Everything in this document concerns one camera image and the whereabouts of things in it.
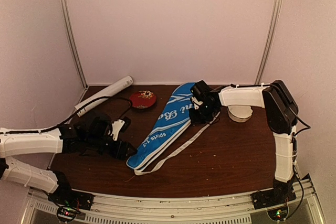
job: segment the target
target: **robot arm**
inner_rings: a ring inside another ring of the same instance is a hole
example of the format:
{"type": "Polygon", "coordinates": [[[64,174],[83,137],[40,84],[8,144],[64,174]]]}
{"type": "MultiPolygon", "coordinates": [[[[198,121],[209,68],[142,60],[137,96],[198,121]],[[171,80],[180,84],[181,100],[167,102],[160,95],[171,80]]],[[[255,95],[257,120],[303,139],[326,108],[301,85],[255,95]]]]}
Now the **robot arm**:
{"type": "Polygon", "coordinates": [[[193,124],[210,122],[222,106],[233,121],[246,122],[251,106],[265,108],[267,123],[276,143],[276,171],[272,201],[284,202],[293,182],[296,163],[295,139],[298,107],[282,81],[260,86],[226,86],[213,90],[204,81],[191,88],[194,109],[189,110],[193,124]]]}
{"type": "Polygon", "coordinates": [[[125,159],[136,152],[128,142],[118,139],[119,133],[124,132],[129,124],[128,118],[111,122],[107,115],[92,112],[91,116],[87,115],[74,125],[59,125],[50,131],[0,128],[0,179],[41,189],[60,205],[65,205],[66,201],[77,202],[78,199],[84,207],[89,208],[88,202],[92,202],[93,196],[73,191],[63,173],[39,169],[12,156],[94,150],[99,154],[108,152],[114,158],[125,159]]]}

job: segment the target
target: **white strap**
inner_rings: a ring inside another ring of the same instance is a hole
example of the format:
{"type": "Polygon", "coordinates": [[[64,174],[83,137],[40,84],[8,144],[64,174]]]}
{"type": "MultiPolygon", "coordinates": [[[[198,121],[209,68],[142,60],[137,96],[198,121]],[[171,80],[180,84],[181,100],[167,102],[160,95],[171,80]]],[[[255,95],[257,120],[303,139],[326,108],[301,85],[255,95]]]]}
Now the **white strap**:
{"type": "Polygon", "coordinates": [[[28,183],[30,182],[31,180],[31,177],[33,176],[33,171],[32,171],[32,167],[30,165],[28,165],[28,168],[29,168],[29,178],[27,180],[27,182],[24,184],[25,187],[27,187],[28,183]]]}
{"type": "Polygon", "coordinates": [[[145,158],[140,165],[138,165],[134,170],[145,170],[154,160],[156,160],[174,141],[190,126],[190,120],[182,128],[174,133],[169,141],[165,142],[160,146],[155,152],[151,153],[145,158]]]}
{"type": "Polygon", "coordinates": [[[284,156],[284,155],[281,155],[281,154],[278,154],[278,153],[275,153],[276,156],[278,157],[296,157],[298,155],[298,153],[296,152],[295,155],[291,155],[291,156],[284,156]]]}
{"type": "Polygon", "coordinates": [[[214,119],[210,123],[208,123],[206,126],[201,128],[191,139],[189,139],[187,142],[185,142],[183,145],[181,145],[179,148],[177,148],[175,151],[173,151],[168,157],[159,161],[152,170],[150,170],[148,172],[143,172],[143,170],[145,170],[146,167],[149,165],[149,164],[146,164],[141,169],[135,169],[134,173],[138,176],[141,176],[141,175],[145,175],[145,174],[148,174],[148,173],[156,172],[158,169],[161,168],[161,166],[164,164],[164,162],[166,162],[166,160],[168,160],[171,157],[175,157],[178,153],[180,153],[181,151],[186,149],[189,145],[191,145],[203,133],[203,131],[205,131],[217,119],[217,117],[219,116],[219,113],[220,112],[218,112],[217,115],[214,117],[214,119]]]}

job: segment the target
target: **white cylinder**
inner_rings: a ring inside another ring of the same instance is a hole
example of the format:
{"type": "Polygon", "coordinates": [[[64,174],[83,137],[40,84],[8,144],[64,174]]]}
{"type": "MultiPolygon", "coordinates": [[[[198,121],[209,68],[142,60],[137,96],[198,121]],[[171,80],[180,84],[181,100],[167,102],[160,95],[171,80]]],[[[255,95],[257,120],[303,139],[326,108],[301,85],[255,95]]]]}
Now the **white cylinder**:
{"type": "MultiPolygon", "coordinates": [[[[78,103],[75,106],[76,110],[79,110],[82,106],[84,106],[85,104],[87,104],[88,102],[92,101],[93,99],[96,99],[98,97],[105,97],[105,96],[113,96],[117,93],[119,93],[121,90],[129,87],[130,85],[133,84],[133,79],[130,76],[126,76],[124,78],[122,78],[121,80],[115,82],[112,85],[109,85],[108,87],[104,88],[103,90],[99,91],[98,93],[94,94],[93,96],[89,97],[88,99],[86,99],[85,101],[82,101],[81,103],[78,103]]],[[[98,106],[100,103],[106,101],[107,99],[100,99],[96,102],[91,103],[90,105],[86,106],[85,108],[83,108],[82,110],[77,112],[77,115],[79,117],[81,117],[82,115],[84,115],[86,112],[92,110],[94,107],[98,106]]]]}
{"type": "Polygon", "coordinates": [[[252,116],[253,110],[251,106],[235,106],[227,107],[229,117],[237,123],[245,123],[252,116]]]}

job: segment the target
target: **black cable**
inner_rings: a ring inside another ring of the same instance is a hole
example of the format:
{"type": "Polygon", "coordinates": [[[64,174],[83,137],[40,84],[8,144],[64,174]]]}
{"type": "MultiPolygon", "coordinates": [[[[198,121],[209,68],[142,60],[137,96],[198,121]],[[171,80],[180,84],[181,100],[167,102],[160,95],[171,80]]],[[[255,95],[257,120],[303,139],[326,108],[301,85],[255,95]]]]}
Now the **black cable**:
{"type": "Polygon", "coordinates": [[[43,130],[28,130],[28,131],[25,131],[25,130],[22,130],[22,131],[8,131],[6,132],[6,134],[25,134],[25,133],[45,133],[45,132],[48,132],[48,131],[52,131],[52,130],[55,130],[57,129],[58,127],[66,124],[70,119],[72,119],[75,115],[77,115],[77,113],[79,111],[81,111],[82,109],[84,109],[85,107],[87,107],[88,105],[98,101],[98,100],[101,100],[101,99],[116,99],[116,100],[125,100],[125,101],[128,101],[129,103],[129,107],[119,116],[119,118],[121,118],[124,114],[126,114],[130,109],[131,107],[133,106],[133,103],[131,100],[129,99],[126,99],[126,98],[123,98],[123,97],[111,97],[111,96],[103,96],[103,97],[97,97],[95,99],[93,99],[92,101],[84,104],[82,107],[80,107],[79,109],[77,109],[73,114],[71,114],[68,118],[66,118],[64,121],[60,122],[59,124],[55,125],[55,126],[52,126],[52,127],[49,127],[49,128],[46,128],[46,129],[43,129],[43,130]]]}
{"type": "Polygon", "coordinates": [[[230,84],[230,87],[232,88],[250,88],[250,87],[268,87],[270,84],[251,84],[251,85],[236,85],[236,84],[230,84]]]}
{"type": "Polygon", "coordinates": [[[61,205],[59,205],[58,203],[56,203],[55,201],[53,201],[52,198],[49,197],[49,193],[47,193],[46,191],[44,190],[41,190],[45,195],[47,195],[48,197],[48,200],[50,200],[52,203],[54,203],[57,207],[61,207],[61,205]]]}
{"type": "Polygon", "coordinates": [[[300,184],[300,187],[301,187],[301,189],[302,189],[302,196],[301,196],[301,200],[300,200],[298,206],[296,207],[296,209],[295,209],[295,210],[294,210],[288,217],[286,217],[286,220],[288,220],[289,218],[291,218],[291,217],[295,214],[295,212],[299,209],[299,207],[301,206],[301,204],[302,204],[302,202],[303,202],[303,198],[304,198],[304,196],[305,196],[305,191],[304,191],[304,189],[303,189],[302,182],[301,182],[301,180],[300,180],[300,178],[299,178],[298,172],[296,171],[294,165],[293,165],[293,171],[294,171],[295,178],[298,180],[298,182],[299,182],[299,184],[300,184]]]}
{"type": "Polygon", "coordinates": [[[302,131],[310,130],[311,129],[311,126],[309,124],[307,124],[305,121],[303,121],[297,114],[295,114],[291,107],[288,107],[288,108],[294,114],[294,116],[296,117],[296,119],[299,120],[299,122],[302,123],[305,126],[305,128],[302,128],[297,133],[295,133],[294,136],[297,136],[302,131]]]}
{"type": "Polygon", "coordinates": [[[227,87],[228,85],[226,86],[218,86],[216,88],[214,88],[214,91],[217,91],[217,90],[222,90],[223,88],[227,87]]]}

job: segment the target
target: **brown wooden surface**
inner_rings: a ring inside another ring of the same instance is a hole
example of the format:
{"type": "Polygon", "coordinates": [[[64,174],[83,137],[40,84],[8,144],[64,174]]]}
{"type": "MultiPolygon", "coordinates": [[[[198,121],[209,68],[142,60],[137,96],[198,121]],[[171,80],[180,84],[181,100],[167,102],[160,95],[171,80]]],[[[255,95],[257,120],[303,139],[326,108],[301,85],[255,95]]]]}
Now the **brown wooden surface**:
{"type": "MultiPolygon", "coordinates": [[[[86,97],[103,87],[90,87],[86,97]]],[[[176,86],[131,86],[118,94],[129,98],[138,90],[151,90],[157,103],[147,110],[132,109],[131,126],[120,138],[138,147],[152,130],[176,86]]],[[[116,119],[127,108],[121,100],[96,107],[116,119]]],[[[246,123],[231,121],[222,108],[220,121],[211,125],[192,145],[169,159],[157,172],[134,176],[125,161],[102,156],[57,154],[52,170],[66,174],[75,189],[95,193],[139,197],[215,196],[272,187],[275,143],[263,109],[253,108],[246,123]]],[[[189,127],[160,157],[168,156],[192,137],[201,126],[189,127]]]]}

